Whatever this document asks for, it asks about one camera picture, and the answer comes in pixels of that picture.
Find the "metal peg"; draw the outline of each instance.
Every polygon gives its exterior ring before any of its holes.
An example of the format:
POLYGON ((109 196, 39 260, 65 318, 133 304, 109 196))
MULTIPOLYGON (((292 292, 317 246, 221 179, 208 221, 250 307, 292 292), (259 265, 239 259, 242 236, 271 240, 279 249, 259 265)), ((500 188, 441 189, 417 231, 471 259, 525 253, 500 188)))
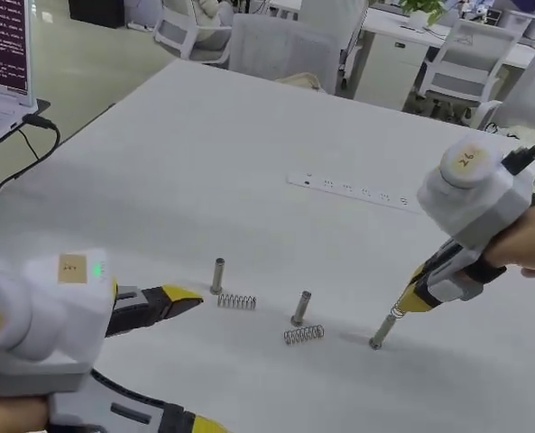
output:
POLYGON ((215 272, 213 273, 213 285, 211 286, 211 293, 218 295, 223 290, 221 281, 223 280, 223 270, 225 269, 225 260, 218 258, 215 260, 215 272))
POLYGON ((297 304, 295 314, 291 317, 291 324, 293 326, 300 327, 303 324, 303 316, 305 316, 310 299, 311 293, 309 291, 305 290, 301 293, 300 303, 297 304))
POLYGON ((369 339, 369 346, 373 350, 378 350, 382 348, 383 340, 387 337, 390 331, 395 325, 397 318, 393 314, 388 314, 382 325, 379 327, 374 336, 369 339))

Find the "metal spring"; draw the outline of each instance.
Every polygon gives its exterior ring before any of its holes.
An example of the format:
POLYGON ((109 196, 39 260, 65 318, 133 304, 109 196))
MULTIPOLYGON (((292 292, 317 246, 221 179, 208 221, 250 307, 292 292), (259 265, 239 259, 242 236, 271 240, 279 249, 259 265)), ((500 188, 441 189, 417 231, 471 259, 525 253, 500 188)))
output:
POLYGON ((321 325, 313 327, 300 327, 299 329, 290 329, 283 333, 283 339, 287 345, 296 345, 298 343, 305 343, 315 338, 323 338, 325 329, 321 325))
POLYGON ((257 306, 257 298, 255 296, 221 293, 217 296, 217 306, 227 309, 255 309, 257 306))
POLYGON ((401 311, 398 307, 397 307, 397 303, 392 307, 392 309, 390 310, 390 314, 392 316, 394 316, 395 318, 402 318, 403 316, 405 316, 405 311, 401 311))

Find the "power strip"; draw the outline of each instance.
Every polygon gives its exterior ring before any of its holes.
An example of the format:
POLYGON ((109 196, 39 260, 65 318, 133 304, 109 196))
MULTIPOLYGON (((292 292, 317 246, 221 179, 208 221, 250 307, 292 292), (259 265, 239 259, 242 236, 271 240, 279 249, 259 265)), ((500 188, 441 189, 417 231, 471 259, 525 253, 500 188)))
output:
POLYGON ((379 191, 363 186, 352 185, 348 182, 338 182, 330 178, 320 178, 312 174, 289 174, 287 183, 298 187, 315 189, 317 191, 330 192, 338 196, 354 198, 356 200, 367 201, 375 205, 393 207, 396 209, 422 214, 420 203, 414 198, 393 194, 391 192, 379 191))

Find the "finger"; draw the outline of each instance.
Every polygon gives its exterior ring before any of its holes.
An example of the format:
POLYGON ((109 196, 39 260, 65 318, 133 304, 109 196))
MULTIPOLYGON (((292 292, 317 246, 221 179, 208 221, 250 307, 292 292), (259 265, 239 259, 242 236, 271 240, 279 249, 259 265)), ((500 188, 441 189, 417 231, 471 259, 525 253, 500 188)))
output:
POLYGON ((521 268, 521 275, 526 278, 535 278, 535 269, 521 268))

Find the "table surface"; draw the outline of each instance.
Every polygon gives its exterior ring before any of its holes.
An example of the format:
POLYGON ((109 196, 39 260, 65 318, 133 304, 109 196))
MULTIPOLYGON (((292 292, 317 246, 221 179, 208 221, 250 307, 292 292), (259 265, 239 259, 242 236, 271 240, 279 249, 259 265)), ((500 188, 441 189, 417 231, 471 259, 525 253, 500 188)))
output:
MULTIPOLYGON (((368 32, 384 34, 436 48, 443 45, 444 40, 450 31, 449 27, 434 24, 430 27, 430 30, 440 35, 440 37, 438 37, 429 32, 417 32, 401 27, 407 20, 408 17, 406 16, 369 8, 364 22, 364 29, 368 32)), ((518 44, 512 49, 510 54, 508 54, 504 64, 520 69, 526 69, 534 55, 535 50, 532 47, 518 44)))
POLYGON ((297 14, 301 9, 301 1, 302 0, 271 0, 269 6, 297 14))
POLYGON ((368 337, 445 235, 286 183, 311 172, 413 197, 467 131, 176 60, 3 191, 0 255, 105 247, 121 284, 201 290, 201 306, 107 340, 97 369, 235 432, 535 432, 535 281, 508 272, 469 303, 409 315, 374 352, 368 337), (225 290, 257 296, 255 312, 215 305, 219 256, 225 290), (302 290, 326 334, 287 347, 302 290))

